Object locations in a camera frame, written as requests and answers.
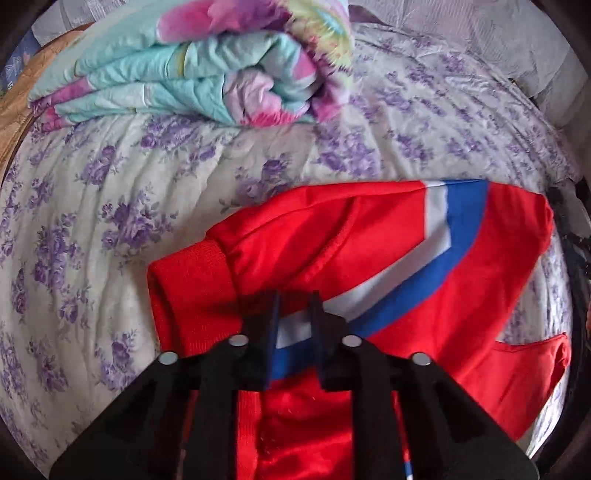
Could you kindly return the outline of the red pants with striped side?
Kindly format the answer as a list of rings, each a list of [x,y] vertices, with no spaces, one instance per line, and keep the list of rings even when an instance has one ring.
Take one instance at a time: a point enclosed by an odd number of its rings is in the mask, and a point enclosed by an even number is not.
[[[315,373],[311,294],[382,351],[423,352],[513,440],[571,358],[499,336],[554,231],[546,198],[484,180],[308,186],[247,207],[147,271],[160,346],[204,353],[280,304],[270,388],[238,397],[238,477],[349,479],[351,400]]]

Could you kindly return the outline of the purple floral bed sheet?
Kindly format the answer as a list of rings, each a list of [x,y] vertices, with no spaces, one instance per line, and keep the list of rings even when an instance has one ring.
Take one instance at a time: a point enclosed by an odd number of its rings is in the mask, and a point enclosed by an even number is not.
[[[148,264],[300,185],[578,181],[525,94],[443,39],[356,25],[355,86],[320,125],[225,128],[168,115],[31,130],[1,187],[1,417],[47,474],[154,358]]]

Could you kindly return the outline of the brown quilted mattress edge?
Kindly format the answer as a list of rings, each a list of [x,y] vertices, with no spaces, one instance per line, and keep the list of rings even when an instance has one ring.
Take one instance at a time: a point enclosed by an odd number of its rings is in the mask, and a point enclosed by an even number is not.
[[[28,106],[29,91],[55,57],[90,26],[91,23],[87,23],[76,27],[45,45],[25,66],[15,86],[1,99],[1,180],[4,180],[14,156],[35,121]]]

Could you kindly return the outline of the folded teal pink floral quilt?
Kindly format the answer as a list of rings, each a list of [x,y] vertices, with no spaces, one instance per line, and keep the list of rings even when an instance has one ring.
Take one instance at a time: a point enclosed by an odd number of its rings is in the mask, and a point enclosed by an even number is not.
[[[349,101],[353,47],[345,1],[131,1],[63,50],[28,101],[46,131],[129,113],[318,123]]]

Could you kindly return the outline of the blue patterned fabric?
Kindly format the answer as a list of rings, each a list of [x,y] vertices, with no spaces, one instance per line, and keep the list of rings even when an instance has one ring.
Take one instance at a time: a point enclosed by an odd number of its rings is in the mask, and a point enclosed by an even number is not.
[[[14,86],[25,66],[40,48],[32,30],[28,29],[1,70],[0,93],[2,96]]]

